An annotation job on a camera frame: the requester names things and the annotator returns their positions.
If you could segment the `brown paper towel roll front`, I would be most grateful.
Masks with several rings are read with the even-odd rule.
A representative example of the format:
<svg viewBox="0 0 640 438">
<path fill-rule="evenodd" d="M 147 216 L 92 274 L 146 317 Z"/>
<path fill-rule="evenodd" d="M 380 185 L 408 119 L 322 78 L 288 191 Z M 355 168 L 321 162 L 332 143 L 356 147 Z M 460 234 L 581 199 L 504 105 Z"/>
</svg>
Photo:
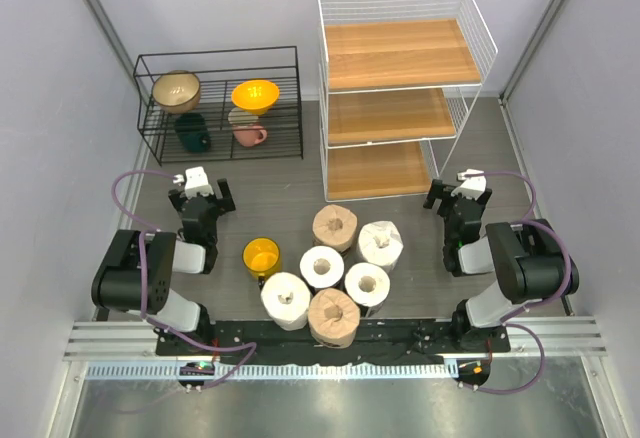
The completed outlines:
<svg viewBox="0 0 640 438">
<path fill-rule="evenodd" d="M 308 324 L 311 335 L 322 346 L 333 349 L 349 347 L 360 323 L 360 309 L 344 292 L 327 288 L 311 300 Z"/>
</svg>

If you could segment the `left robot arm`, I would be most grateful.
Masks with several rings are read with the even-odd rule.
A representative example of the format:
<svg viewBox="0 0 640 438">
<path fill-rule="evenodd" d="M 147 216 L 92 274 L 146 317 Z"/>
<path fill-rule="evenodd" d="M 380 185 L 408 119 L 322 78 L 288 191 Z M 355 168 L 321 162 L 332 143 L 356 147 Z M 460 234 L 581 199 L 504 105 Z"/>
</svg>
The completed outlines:
<svg viewBox="0 0 640 438">
<path fill-rule="evenodd" d="M 177 232 L 118 230 L 96 272 L 91 299 L 99 308 L 139 316 L 159 337 L 178 339 L 190 356 L 205 355 L 214 328 L 202 304 L 171 286 L 174 273 L 207 275 L 218 257 L 218 219 L 236 209 L 228 181 L 215 193 L 204 172 L 190 169 L 174 178 L 180 189 L 168 193 L 181 220 Z"/>
</svg>

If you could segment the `white towel roll front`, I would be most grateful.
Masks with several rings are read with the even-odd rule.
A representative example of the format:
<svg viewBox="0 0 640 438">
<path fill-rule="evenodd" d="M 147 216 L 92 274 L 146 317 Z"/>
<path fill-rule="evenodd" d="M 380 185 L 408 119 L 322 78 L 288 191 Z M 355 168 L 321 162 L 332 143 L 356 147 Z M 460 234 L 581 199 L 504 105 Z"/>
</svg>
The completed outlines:
<svg viewBox="0 0 640 438">
<path fill-rule="evenodd" d="M 261 301 L 269 317 L 285 331 L 304 328 L 308 323 L 311 292 L 298 276 L 278 272 L 261 290 Z"/>
</svg>

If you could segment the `brown paper towel roll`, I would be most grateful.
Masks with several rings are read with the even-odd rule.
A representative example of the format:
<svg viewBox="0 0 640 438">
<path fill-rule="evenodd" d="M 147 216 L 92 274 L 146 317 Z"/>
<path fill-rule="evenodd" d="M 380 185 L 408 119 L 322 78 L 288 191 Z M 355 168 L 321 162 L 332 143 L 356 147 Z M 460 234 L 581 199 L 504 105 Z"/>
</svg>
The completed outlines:
<svg viewBox="0 0 640 438">
<path fill-rule="evenodd" d="M 344 292 L 327 288 L 311 300 L 308 324 L 311 335 L 322 346 L 333 349 L 349 347 L 360 323 L 360 309 Z"/>
<path fill-rule="evenodd" d="M 358 218 L 351 210 L 331 204 L 318 211 L 312 223 L 313 244 L 346 254 L 355 239 Z"/>
</svg>

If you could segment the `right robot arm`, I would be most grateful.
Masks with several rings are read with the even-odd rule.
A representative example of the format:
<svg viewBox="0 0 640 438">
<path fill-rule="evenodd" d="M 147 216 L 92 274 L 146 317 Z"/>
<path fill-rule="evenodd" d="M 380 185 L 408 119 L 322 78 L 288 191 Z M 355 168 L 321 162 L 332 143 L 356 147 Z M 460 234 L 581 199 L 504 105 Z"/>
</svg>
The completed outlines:
<svg viewBox="0 0 640 438">
<path fill-rule="evenodd" d="M 486 174 L 470 169 L 458 175 L 456 185 L 433 181 L 423 204 L 431 209 L 440 203 L 448 272 L 455 277 L 495 274 L 483 292 L 456 306 L 441 335 L 447 345 L 465 353 L 489 349 L 506 321 L 579 288 L 577 265 L 547 220 L 526 213 L 515 224 L 482 224 L 491 195 Z"/>
</svg>

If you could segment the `brown paper towel roll back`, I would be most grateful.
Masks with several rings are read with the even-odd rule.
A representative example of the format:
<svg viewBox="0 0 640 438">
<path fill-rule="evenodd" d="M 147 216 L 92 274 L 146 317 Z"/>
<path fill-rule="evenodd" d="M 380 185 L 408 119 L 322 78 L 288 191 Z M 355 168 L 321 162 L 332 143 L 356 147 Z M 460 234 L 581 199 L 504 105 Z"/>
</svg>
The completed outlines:
<svg viewBox="0 0 640 438">
<path fill-rule="evenodd" d="M 355 239 L 358 218 L 351 210 L 331 204 L 318 211 L 312 223 L 313 244 L 346 254 Z"/>
</svg>

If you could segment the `white towel roll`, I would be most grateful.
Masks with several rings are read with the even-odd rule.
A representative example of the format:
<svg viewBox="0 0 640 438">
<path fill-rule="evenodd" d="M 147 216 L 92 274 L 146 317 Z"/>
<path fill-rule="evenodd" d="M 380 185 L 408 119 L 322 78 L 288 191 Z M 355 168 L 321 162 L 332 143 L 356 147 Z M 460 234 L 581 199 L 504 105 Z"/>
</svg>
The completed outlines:
<svg viewBox="0 0 640 438">
<path fill-rule="evenodd" d="M 311 292 L 298 276 L 278 272 L 261 290 L 261 301 L 269 317 L 285 331 L 304 328 L 308 323 Z"/>
<path fill-rule="evenodd" d="M 382 268 L 386 273 L 395 268 L 403 249 L 399 230 L 391 221 L 365 224 L 358 235 L 359 259 Z"/>
</svg>

